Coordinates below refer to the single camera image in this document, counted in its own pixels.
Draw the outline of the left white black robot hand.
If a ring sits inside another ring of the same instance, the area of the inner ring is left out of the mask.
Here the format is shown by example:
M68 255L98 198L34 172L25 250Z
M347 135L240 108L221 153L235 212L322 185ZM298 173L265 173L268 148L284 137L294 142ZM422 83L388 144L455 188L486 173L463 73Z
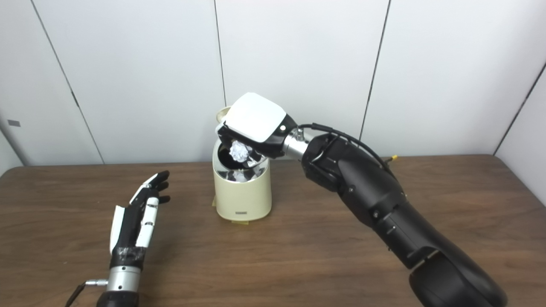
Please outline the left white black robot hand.
M170 201L160 196L168 188L169 171L162 171L145 180L127 206L116 206L110 232L109 268L118 266L144 268L146 251L156 225L160 204Z

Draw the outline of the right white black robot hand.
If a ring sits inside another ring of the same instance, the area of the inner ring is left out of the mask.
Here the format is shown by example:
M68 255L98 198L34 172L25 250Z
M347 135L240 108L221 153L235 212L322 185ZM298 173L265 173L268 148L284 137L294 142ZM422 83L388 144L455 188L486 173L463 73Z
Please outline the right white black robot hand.
M281 106L257 93L246 93L229 107L216 133L230 157L246 169L288 156L297 128Z

